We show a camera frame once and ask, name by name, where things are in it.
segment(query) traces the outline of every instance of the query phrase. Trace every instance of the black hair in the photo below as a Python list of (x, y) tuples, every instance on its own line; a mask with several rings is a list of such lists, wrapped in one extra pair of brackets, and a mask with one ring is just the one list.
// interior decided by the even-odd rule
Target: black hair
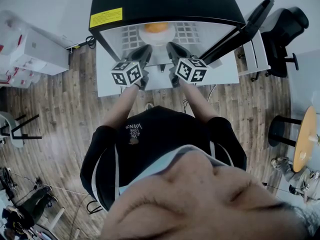
[(300, 207), (293, 206), (287, 202), (280, 202), (271, 206), (264, 206), (261, 208), (255, 208), (255, 210), (286, 210), (292, 211), (301, 220), (306, 232), (306, 237), (303, 240), (320, 240), (320, 217), (314, 212), (308, 209), (302, 209)]

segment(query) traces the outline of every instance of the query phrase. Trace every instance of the white table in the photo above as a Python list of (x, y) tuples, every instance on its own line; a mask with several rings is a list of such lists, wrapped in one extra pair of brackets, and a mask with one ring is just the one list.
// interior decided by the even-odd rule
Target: white table
[[(111, 96), (121, 93), (121, 87), (114, 83), (111, 77), (110, 70), (115, 64), (115, 60), (101, 46), (96, 43), (96, 78), (98, 96)], [(201, 85), (216, 85), (216, 84), (238, 84), (239, 76), (236, 63), (235, 53), (232, 51), (223, 56), (219, 60), (210, 64), (210, 68)], [(169, 69), (173, 64), (167, 64), (164, 72), (161, 73), (159, 66), (147, 66), (145, 70), (149, 72), (149, 82), (145, 88), (146, 91), (172, 88), (169, 78)]]

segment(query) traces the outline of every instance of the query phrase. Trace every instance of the white box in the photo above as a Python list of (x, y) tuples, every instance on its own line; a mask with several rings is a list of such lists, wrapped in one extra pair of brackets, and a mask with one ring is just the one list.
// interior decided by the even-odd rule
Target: white box
[(11, 54), (10, 65), (56, 75), (69, 69), (69, 52), (30, 28), (23, 42)]
[(202, 83), (208, 67), (202, 59), (181, 58), (175, 74), (189, 84)]
[(143, 76), (140, 63), (137, 61), (120, 61), (111, 70), (114, 83), (117, 86), (130, 87)]

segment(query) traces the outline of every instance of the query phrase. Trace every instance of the cable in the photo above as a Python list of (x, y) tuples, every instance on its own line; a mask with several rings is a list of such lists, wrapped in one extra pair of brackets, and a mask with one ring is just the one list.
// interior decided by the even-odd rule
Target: cable
[(98, 212), (103, 211), (103, 208), (101, 208), (102, 207), (101, 205), (96, 207), (96, 208), (94, 208), (93, 210), (89, 210), (89, 205), (92, 204), (92, 203), (98, 203), (98, 201), (97, 200), (93, 200), (91, 202), (88, 202), (88, 204), (86, 205), (86, 210), (88, 211), (89, 215), (96, 214)]
[(182, 101), (182, 103), (183, 103), (184, 113), (186, 114), (186, 113), (187, 113), (186, 108), (187, 108), (187, 106), (188, 106), (188, 104), (189, 104), (189, 101), (188, 101), (187, 99), (184, 99), (184, 100)]
[[(19, 174), (17, 174), (17, 173), (13, 173), (12, 171), (11, 171), (10, 173), (13, 174), (13, 175), (17, 175), (18, 177), (24, 178), (24, 179), (26, 179), (26, 180), (28, 180), (28, 181), (31, 181), (31, 182), (33, 182), (33, 183), (36, 183), (34, 180), (29, 179), (28, 177), (24, 177), (24, 176), (21, 176), (21, 175), (19, 175)], [(45, 183), (42, 183), (42, 185), (50, 186), (50, 187), (55, 188), (55, 189), (64, 190), (64, 191), (71, 192), (71, 193), (75, 193), (75, 194), (78, 194), (78, 195), (90, 196), (89, 194), (84, 194), (84, 193), (80, 193), (80, 192), (68, 190), (68, 189), (65, 189), (65, 188), (62, 188), (62, 187), (45, 184)]]
[(82, 205), (82, 203), (84, 202), (84, 200), (88, 197), (85, 196), (81, 202), (78, 204), (77, 208), (76, 208), (76, 211), (75, 211), (75, 214), (74, 214), (74, 217), (73, 217), (73, 221), (72, 221), (72, 225), (71, 225), (71, 230), (70, 230), (70, 234), (69, 234), (69, 240), (71, 240), (71, 236), (72, 236), (72, 229), (74, 227), (74, 224), (75, 224), (75, 221), (76, 221), (76, 218), (77, 218), (77, 215), (78, 215), (78, 212), (79, 212), (79, 209), (80, 209), (80, 206)]
[(281, 191), (284, 191), (284, 192), (287, 192), (287, 193), (289, 193), (289, 194), (292, 194), (291, 192), (289, 192), (289, 191), (286, 191), (286, 190), (283, 190), (283, 189), (281, 189), (281, 188), (277, 188), (277, 187), (275, 187), (275, 186), (270, 186), (270, 185), (264, 185), (264, 186), (268, 186), (268, 187), (271, 187), (271, 188), (274, 188), (274, 189), (276, 189), (276, 190), (281, 190)]
[(86, 44), (89, 46), (90, 49), (94, 49), (97, 46), (97, 39), (90, 35), (85, 39)]
[(208, 102), (210, 100), (211, 94), (214, 92), (215, 88), (217, 87), (217, 84), (214, 85), (214, 87), (212, 88), (212, 90), (210, 91), (209, 97), (208, 97)]

